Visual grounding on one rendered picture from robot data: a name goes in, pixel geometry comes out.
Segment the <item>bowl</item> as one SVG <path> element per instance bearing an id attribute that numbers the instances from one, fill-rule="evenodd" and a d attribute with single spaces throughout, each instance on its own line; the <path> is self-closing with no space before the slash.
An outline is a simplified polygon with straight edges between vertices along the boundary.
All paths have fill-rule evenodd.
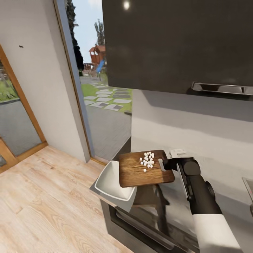
<path id="1" fill-rule="evenodd" d="M 115 199 L 128 201 L 135 187 L 122 188 L 119 184 L 119 161 L 110 161 L 97 179 L 95 188 Z"/>

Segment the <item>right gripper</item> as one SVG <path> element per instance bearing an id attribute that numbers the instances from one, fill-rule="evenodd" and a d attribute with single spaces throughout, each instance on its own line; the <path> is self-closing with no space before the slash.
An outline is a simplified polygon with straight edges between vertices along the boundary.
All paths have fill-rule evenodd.
<path id="1" fill-rule="evenodd" d="M 175 170 L 174 168 L 174 161 L 177 160 L 178 158 L 172 158 L 172 159 L 164 159 L 163 160 L 163 165 L 165 170 Z M 175 170 L 176 171 L 176 170 Z"/>

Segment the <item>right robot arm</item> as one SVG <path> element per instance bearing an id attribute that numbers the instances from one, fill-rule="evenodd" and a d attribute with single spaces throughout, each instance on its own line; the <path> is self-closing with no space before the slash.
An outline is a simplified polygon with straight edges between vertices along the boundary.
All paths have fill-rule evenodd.
<path id="1" fill-rule="evenodd" d="M 200 166 L 194 157 L 181 157 L 183 148 L 172 149 L 170 159 L 164 159 L 165 170 L 178 171 L 184 193 L 190 203 L 200 253 L 243 253 L 219 205 L 215 192 L 200 175 Z"/>

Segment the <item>cutting board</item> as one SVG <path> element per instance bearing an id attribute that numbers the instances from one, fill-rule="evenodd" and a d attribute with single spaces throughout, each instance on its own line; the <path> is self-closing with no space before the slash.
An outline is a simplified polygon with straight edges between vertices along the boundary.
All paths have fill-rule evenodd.
<path id="1" fill-rule="evenodd" d="M 145 153 L 153 154 L 154 164 L 144 166 Z M 148 161 L 150 154 L 147 155 Z M 146 186 L 153 184 L 172 183 L 175 176 L 172 170 L 162 171 L 158 159 L 167 159 L 164 150 L 151 150 L 120 154 L 119 158 L 119 184 L 122 188 Z M 140 160 L 142 158 L 142 160 Z M 148 162 L 146 161 L 146 162 Z M 143 165 L 141 164 L 143 162 Z M 147 171 L 144 172 L 144 169 Z"/>

